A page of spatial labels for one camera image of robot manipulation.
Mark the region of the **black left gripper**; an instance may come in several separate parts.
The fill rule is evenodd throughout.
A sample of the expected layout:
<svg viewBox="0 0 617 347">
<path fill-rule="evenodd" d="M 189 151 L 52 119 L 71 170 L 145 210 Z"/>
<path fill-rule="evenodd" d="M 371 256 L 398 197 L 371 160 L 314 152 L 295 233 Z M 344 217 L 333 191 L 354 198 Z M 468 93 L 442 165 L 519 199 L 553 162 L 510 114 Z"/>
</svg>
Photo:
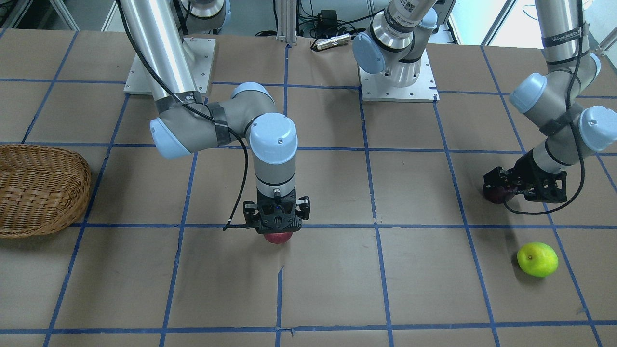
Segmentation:
<svg viewBox="0 0 617 347">
<path fill-rule="evenodd" d="M 498 166 L 484 175 L 484 185 L 517 187 L 516 195 L 523 195 L 531 202 L 564 203 L 567 173 L 558 169 L 556 173 L 540 168 L 530 151 L 518 158 L 511 169 Z"/>
</svg>

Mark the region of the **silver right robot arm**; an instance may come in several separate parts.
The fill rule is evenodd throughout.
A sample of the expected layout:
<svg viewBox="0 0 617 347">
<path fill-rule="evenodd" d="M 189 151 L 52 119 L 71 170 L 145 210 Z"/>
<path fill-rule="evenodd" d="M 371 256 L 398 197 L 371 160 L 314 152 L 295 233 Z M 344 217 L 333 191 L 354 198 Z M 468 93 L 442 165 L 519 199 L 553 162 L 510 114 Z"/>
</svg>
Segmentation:
<svg viewBox="0 0 617 347">
<path fill-rule="evenodd" d="M 310 216 L 309 198 L 295 190 L 295 123 L 256 82 L 236 86 L 227 100 L 210 96 L 209 53 L 196 48 L 205 33 L 223 28 L 230 2 L 118 0 L 117 7 L 156 104 L 149 129 L 158 151 L 174 159 L 240 144 L 256 182 L 256 201 L 244 202 L 240 227 L 275 244 L 289 240 Z"/>
</svg>

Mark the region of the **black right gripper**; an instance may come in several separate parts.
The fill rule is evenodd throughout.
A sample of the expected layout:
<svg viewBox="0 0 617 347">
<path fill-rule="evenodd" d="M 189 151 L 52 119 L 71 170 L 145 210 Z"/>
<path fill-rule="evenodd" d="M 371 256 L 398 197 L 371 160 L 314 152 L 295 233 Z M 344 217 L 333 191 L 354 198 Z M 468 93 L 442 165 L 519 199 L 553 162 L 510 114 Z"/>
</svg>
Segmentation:
<svg viewBox="0 0 617 347">
<path fill-rule="evenodd" d="M 256 202 L 243 202 L 245 223 L 243 228 L 253 228 L 257 233 L 295 232 L 303 226 L 303 221 L 310 217 L 310 198 L 297 197 L 295 189 L 287 195 L 275 193 L 269 197 L 260 191 L 256 193 Z"/>
</svg>

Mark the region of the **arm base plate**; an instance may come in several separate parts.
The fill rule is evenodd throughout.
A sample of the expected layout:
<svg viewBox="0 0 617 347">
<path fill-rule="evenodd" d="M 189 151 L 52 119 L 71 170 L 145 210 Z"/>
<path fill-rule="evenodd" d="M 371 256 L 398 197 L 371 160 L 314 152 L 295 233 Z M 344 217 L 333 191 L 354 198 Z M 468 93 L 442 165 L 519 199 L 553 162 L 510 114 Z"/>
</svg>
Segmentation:
<svg viewBox="0 0 617 347">
<path fill-rule="evenodd" d="M 179 91 L 187 87 L 189 91 L 200 92 L 209 96 L 210 83 L 216 52 L 214 38 L 185 38 L 180 51 L 167 56 L 166 53 L 144 53 L 146 58 L 153 58 L 150 66 L 170 88 Z M 135 55 L 126 77 L 124 92 L 132 95 L 152 95 L 153 81 L 141 60 Z"/>
<path fill-rule="evenodd" d="M 353 49 L 362 98 L 372 102 L 434 103 L 440 99 L 426 49 L 413 62 L 386 65 L 386 54 L 374 45 Z"/>
</svg>

